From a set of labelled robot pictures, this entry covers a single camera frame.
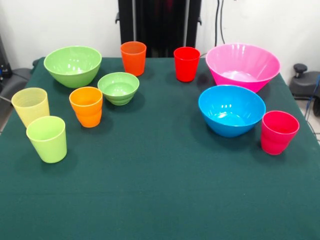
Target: red-orange cup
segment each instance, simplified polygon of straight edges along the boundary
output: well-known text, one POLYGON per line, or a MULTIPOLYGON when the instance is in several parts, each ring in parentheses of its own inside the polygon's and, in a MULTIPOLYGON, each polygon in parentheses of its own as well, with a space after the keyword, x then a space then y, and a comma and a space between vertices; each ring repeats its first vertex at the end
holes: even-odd
POLYGON ((80 87, 70 94, 69 101, 82 126, 93 128, 100 123, 103 94, 98 88, 80 87))
POLYGON ((145 71, 147 46, 139 41, 128 41, 120 49, 124 71, 135 76, 142 75, 145 71))

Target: bowl rim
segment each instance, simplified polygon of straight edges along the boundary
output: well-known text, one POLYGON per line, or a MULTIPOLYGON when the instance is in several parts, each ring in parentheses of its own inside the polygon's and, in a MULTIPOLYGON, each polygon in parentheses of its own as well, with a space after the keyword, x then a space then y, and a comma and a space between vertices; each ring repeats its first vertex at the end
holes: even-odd
POLYGON ((93 69, 97 68, 97 67, 101 64, 101 62, 102 62, 102 55, 101 55, 101 53, 100 53, 98 50, 96 50, 96 49, 94 49, 93 47, 90 47, 90 46, 73 45, 73 46, 64 46, 64 47, 58 48, 58 49, 50 52, 50 53, 44 58, 43 65, 44 65, 45 69, 46 69, 49 73, 53 73, 53 74, 60 75, 60 76, 79 76, 79 75, 82 75, 82 74, 86 74, 86 73, 92 71, 93 69), (55 52, 58 52, 58 51, 60 51, 60 50, 63 50, 63 49, 71 49, 71 48, 91 49, 91 50, 93 50, 93 51, 95 51, 96 53, 99 54, 100 60, 99 60, 98 64, 95 65, 92 69, 83 71, 83 72, 81 72, 81 73, 76 73, 76 74, 63 74, 63 73, 59 73, 59 72, 52 71, 51 69, 48 68, 48 66, 46 65, 46 61, 47 61, 47 59, 48 59, 49 56, 51 56, 52 54, 54 54, 55 52))
POLYGON ((128 72, 123 72, 123 71, 116 71, 116 72, 112 72, 112 73, 106 74, 106 75, 102 76, 102 77, 99 79, 98 83, 97 83, 98 89, 99 89, 103 94, 108 95, 108 96, 112 96, 112 97, 123 97, 123 96, 130 95, 130 94, 132 94, 132 93, 135 93, 135 92, 138 90, 139 86, 140 86, 140 81, 139 81, 139 79, 138 79, 135 75, 133 75, 133 74, 131 74, 131 73, 128 73, 128 72), (110 94, 108 94, 108 93, 105 93, 105 92, 100 88, 100 86, 99 86, 99 85, 100 85, 100 84, 99 84, 100 81, 101 81, 104 77, 106 77, 106 76, 112 76, 112 75, 118 75, 118 74, 129 75, 129 76, 133 77, 133 79, 135 79, 135 80, 137 81, 138 85, 133 89, 133 91, 131 91, 131 92, 125 94, 125 95, 121 95, 121 96, 112 96, 112 95, 110 95, 110 94))
POLYGON ((277 75, 280 73, 281 63, 280 63, 279 59, 277 58, 277 56, 274 55, 272 52, 270 52, 270 51, 268 51, 268 50, 266 50, 266 49, 264 49, 264 48, 262 48, 262 47, 253 45, 253 44, 234 42, 234 43, 226 43, 226 44, 223 44, 223 45, 215 46, 215 47, 211 48, 211 49, 206 53, 206 55, 205 55, 206 65, 209 67, 209 69, 210 69, 211 71, 214 71, 214 72, 215 72, 217 75, 219 75, 220 77, 225 78, 225 76, 221 75, 219 72, 216 72, 215 70, 213 70, 213 69, 210 67, 210 65, 209 65, 209 63, 208 63, 208 56, 209 56, 210 53, 211 53, 212 51, 214 51, 215 49, 217 49, 217 48, 223 48, 224 46, 230 46, 230 45, 241 45, 241 46, 254 47, 254 48, 263 50, 263 51, 265 51, 265 52, 268 52, 270 55, 272 55, 272 56, 276 59, 278 65, 279 65, 279 68, 278 68, 278 70, 276 71, 275 74, 273 74, 271 77, 268 77, 268 78, 265 78, 265 79, 261 79, 261 80, 257 80, 257 81, 250 81, 249 83, 261 83, 261 82, 269 81, 269 80, 273 79, 275 76, 277 76, 277 75))
POLYGON ((247 88, 242 87, 242 86, 236 86, 236 85, 216 85, 216 86, 211 86, 211 87, 207 88, 207 89, 204 90, 204 91, 200 94, 200 96, 199 96, 199 99, 198 99, 198 107, 199 107, 199 109, 200 109, 200 111, 201 111, 201 113, 202 113, 203 115, 205 115, 206 117, 210 118, 210 119, 211 119, 212 121, 214 121, 215 123, 221 124, 221 125, 223 125, 223 126, 228 126, 228 127, 248 127, 248 126, 251 126, 251 125, 255 125, 255 124, 257 124, 259 121, 262 120, 262 118, 263 118, 264 115, 266 114, 266 110, 267 110, 266 104, 265 104, 264 100, 263 100, 258 94, 256 94, 254 91, 251 91, 250 89, 247 89, 247 88), (215 120, 211 119, 209 116, 207 116, 207 114, 205 114, 205 112, 203 111, 203 109, 202 109, 201 106, 200 106, 200 98, 203 96, 203 94, 204 94, 205 92, 210 91, 210 90, 213 89, 213 88, 221 88, 221 87, 222 87, 222 88, 224 88, 224 87, 232 87, 232 88, 243 89, 243 90, 246 90, 246 91, 251 92, 252 94, 256 95, 256 96, 258 97, 258 99, 261 101, 262 105, 263 105, 263 113, 261 114, 260 119, 257 120, 257 121, 253 121, 253 122, 250 123, 250 124, 244 124, 244 125, 228 125, 228 124, 224 124, 224 123, 215 121, 215 120))

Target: cable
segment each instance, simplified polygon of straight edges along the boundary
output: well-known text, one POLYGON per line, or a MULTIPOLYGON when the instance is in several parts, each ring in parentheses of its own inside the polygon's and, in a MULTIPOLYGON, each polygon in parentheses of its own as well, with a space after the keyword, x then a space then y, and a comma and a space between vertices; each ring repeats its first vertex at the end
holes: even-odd
POLYGON ((305 109, 305 114, 304 114, 304 118, 308 121, 309 119, 309 116, 310 116, 310 104, 311 104, 311 101, 313 100, 316 92, 317 92, 317 89, 319 87, 319 82, 320 82, 320 75, 318 76, 317 80, 316 80, 316 85, 315 85, 315 88, 314 88, 314 91, 313 91, 313 94, 311 95, 308 103, 306 104, 306 109, 305 109))
POLYGON ((311 126, 310 122, 309 122, 309 121, 306 121, 306 122, 309 124, 309 127, 311 128, 311 131, 312 131, 313 135, 316 136, 315 130, 314 130, 314 128, 311 126))
POLYGON ((221 1, 221 8, 220 8, 220 33, 223 44, 225 44, 224 34, 222 33, 222 9, 224 7, 224 0, 221 1))
POLYGON ((15 73, 15 72, 13 72, 12 75, 16 75, 16 76, 18 76, 18 77, 20 77, 20 78, 23 78, 23 79, 29 81, 29 79, 26 78, 25 76, 22 76, 22 75, 20 75, 20 74, 15 73))
POLYGON ((218 14, 219 14, 219 7, 220 7, 220 0, 217 0, 218 5, 216 6, 216 12, 215 12, 215 36, 214 36, 214 46, 217 46, 218 42, 218 14))
POLYGON ((11 104, 11 100, 8 99, 8 98, 6 98, 6 97, 4 97, 4 96, 1 96, 1 95, 0 95, 0 99, 2 99, 2 100, 4 100, 4 101, 6 101, 6 102, 8 102, 8 103, 11 104))

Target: green bowl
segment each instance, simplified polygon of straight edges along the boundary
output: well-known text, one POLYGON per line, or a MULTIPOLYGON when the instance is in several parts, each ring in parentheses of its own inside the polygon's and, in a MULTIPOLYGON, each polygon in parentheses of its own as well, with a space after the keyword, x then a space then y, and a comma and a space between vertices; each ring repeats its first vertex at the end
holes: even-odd
POLYGON ((99 80, 98 89, 110 103, 121 106, 130 102, 139 84, 139 79, 130 73, 114 72, 99 80))
POLYGON ((81 88, 95 78, 102 56, 87 46, 67 46, 53 51, 44 59, 51 76, 68 88, 81 88))

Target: plastic cup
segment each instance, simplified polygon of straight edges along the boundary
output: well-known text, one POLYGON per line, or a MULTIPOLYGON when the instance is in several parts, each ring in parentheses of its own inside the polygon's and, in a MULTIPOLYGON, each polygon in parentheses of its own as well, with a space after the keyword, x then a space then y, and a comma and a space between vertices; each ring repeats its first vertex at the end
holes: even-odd
POLYGON ((284 111, 269 111, 262 118, 261 147, 270 155, 281 154, 299 130, 298 120, 284 111))
POLYGON ((135 76, 142 75, 145 71, 147 46, 139 41, 128 41, 120 49, 124 71, 135 76))
POLYGON ((100 123, 103 94, 98 88, 80 87, 70 94, 69 100, 82 126, 93 128, 100 123))
POLYGON ((54 164, 67 154, 66 124, 60 117, 43 116, 26 128, 30 139, 42 161, 54 164))
POLYGON ((13 95, 11 103, 25 127, 40 117, 50 115, 48 94, 42 88, 22 89, 13 95))
POLYGON ((175 75, 181 82, 191 82, 196 77, 200 52, 194 47, 183 46, 173 52, 175 75))

